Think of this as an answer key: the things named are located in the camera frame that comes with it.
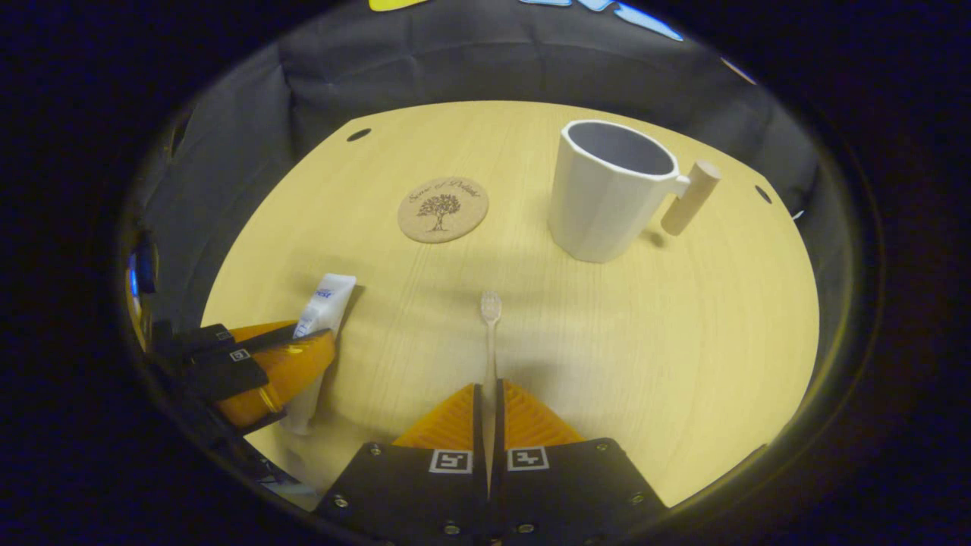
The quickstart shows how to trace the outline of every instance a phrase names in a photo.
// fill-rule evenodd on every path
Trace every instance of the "yellow paper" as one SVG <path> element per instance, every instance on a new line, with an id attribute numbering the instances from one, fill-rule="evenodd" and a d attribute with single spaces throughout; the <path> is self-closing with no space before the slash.
<path id="1" fill-rule="evenodd" d="M 375 12 L 390 12 L 393 10 L 400 10 L 401 8 L 407 8 L 408 6 L 414 6 L 415 4 L 420 4 L 425 0 L 368 0 L 368 5 L 371 6 L 371 10 Z"/>

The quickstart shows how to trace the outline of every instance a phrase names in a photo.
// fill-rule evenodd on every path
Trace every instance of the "mug handle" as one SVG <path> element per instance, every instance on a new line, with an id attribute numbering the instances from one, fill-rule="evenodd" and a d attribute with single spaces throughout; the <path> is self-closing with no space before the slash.
<path id="1" fill-rule="evenodd" d="M 721 180 L 721 173 L 708 161 L 695 161 L 687 174 L 685 195 L 677 197 L 661 219 L 661 227 L 672 235 L 680 235 L 694 215 L 701 209 L 715 185 Z"/>

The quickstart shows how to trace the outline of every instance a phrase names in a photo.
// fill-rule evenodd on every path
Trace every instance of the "table hole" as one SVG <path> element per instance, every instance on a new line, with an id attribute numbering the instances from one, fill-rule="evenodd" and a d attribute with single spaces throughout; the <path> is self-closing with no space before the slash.
<path id="1" fill-rule="evenodd" d="M 371 132 L 371 129 L 361 129 L 361 130 L 357 131 L 356 133 L 354 133 L 353 135 L 349 136 L 348 137 L 348 142 L 353 142 L 353 141 L 355 141 L 355 140 L 357 140 L 359 138 L 365 137 L 370 132 Z"/>
<path id="2" fill-rule="evenodd" d="M 758 191 L 758 194 L 762 196 L 762 199 L 765 199 L 765 202 L 766 203 L 768 203 L 770 205 L 772 204 L 772 198 L 769 197 L 769 194 L 766 193 L 765 190 L 762 189 L 762 187 L 756 186 L 755 187 L 755 191 Z"/>

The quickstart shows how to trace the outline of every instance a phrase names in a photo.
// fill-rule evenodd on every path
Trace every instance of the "wooden table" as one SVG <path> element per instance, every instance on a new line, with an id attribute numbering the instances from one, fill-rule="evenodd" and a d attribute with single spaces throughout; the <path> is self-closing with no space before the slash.
<path id="1" fill-rule="evenodd" d="M 653 136 L 685 170 L 723 180 L 678 237 L 659 220 L 606 264 L 577 261 L 546 224 L 560 128 L 606 119 Z M 348 136 L 370 128 L 366 136 Z M 406 193 L 478 181 L 489 211 L 438 245 L 398 228 Z M 758 185 L 771 204 L 756 191 Z M 307 155 L 240 233 L 203 324 L 295 320 L 327 272 L 364 287 L 345 316 L 314 433 L 248 436 L 326 489 L 365 441 L 391 441 L 485 374 L 483 290 L 503 300 L 500 377 L 587 438 L 620 443 L 665 504 L 698 492 L 772 440 L 816 359 L 819 308 L 795 224 L 766 180 L 678 133 L 592 110 L 527 102 L 418 106 L 354 119 Z"/>

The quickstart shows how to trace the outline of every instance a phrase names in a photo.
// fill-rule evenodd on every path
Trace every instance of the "cork coaster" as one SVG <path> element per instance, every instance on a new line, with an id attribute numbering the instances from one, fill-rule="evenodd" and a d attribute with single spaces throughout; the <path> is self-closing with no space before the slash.
<path id="1" fill-rule="evenodd" d="M 408 192 L 398 207 L 398 226 L 420 243 L 444 243 L 475 229 L 486 211 L 482 186 L 462 177 L 437 178 Z"/>

